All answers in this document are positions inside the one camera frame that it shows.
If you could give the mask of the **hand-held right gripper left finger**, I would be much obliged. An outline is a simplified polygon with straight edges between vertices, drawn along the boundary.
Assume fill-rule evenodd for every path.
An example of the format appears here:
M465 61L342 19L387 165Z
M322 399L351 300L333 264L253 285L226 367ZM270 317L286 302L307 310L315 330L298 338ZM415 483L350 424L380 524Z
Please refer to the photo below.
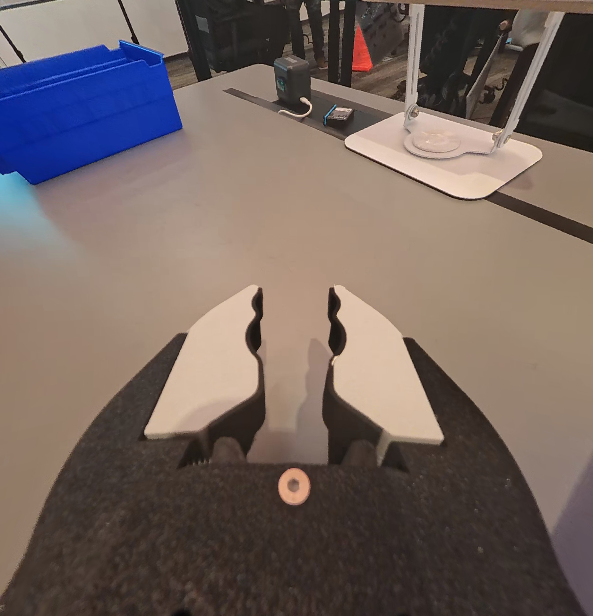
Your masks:
M188 329L146 440L189 439L193 458L247 456L266 417L262 316L262 288L252 284Z

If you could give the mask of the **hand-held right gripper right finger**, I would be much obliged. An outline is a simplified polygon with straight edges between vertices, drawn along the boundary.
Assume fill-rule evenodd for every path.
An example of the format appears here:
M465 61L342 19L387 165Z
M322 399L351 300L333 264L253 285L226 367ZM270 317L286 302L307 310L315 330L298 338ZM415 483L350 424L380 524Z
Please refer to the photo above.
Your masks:
M331 359L323 389L328 462L364 441L374 465L402 466L400 445L441 446L444 434L400 330L346 287L328 295Z

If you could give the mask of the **blue plastic bin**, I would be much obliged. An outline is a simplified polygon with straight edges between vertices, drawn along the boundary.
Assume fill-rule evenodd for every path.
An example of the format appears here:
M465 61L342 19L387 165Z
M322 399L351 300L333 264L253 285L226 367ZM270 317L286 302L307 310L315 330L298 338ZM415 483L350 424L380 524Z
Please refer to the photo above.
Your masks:
M0 69L0 173L53 179L182 129L163 54L131 42Z

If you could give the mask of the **white tablet stand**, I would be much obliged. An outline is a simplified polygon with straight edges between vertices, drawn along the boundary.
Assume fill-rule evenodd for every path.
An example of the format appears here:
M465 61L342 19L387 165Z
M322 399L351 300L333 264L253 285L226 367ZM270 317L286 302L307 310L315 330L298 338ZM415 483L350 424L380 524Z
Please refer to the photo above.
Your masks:
M418 59L425 6L409 10L408 74L404 111L345 138L346 148L448 196L480 200L542 158L535 146L511 138L562 23L549 12L542 37L505 127L496 133L459 123L417 105Z

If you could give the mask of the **black battery charger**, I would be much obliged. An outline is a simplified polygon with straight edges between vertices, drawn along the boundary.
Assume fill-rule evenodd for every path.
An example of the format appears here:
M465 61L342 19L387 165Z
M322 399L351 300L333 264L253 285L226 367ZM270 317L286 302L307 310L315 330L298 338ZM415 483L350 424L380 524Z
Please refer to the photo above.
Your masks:
M301 98L311 99L309 63L297 56L275 59L274 78L278 99L287 105L297 105Z

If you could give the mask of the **orange traffic cone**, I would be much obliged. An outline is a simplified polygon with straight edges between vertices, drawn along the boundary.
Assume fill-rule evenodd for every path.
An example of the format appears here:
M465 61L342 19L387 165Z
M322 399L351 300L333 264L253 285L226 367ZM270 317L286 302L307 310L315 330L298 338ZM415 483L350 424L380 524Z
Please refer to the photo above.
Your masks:
M353 44L353 72L370 72L373 68L373 62L370 57L370 52L365 42L364 35L360 24L356 24L354 32L354 44Z

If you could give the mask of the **black office chair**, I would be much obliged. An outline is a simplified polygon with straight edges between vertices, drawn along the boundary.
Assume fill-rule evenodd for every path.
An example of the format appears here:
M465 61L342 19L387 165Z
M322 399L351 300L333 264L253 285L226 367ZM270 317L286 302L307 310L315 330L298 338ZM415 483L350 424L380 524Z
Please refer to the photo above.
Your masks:
M516 131L593 152L593 15L563 18Z

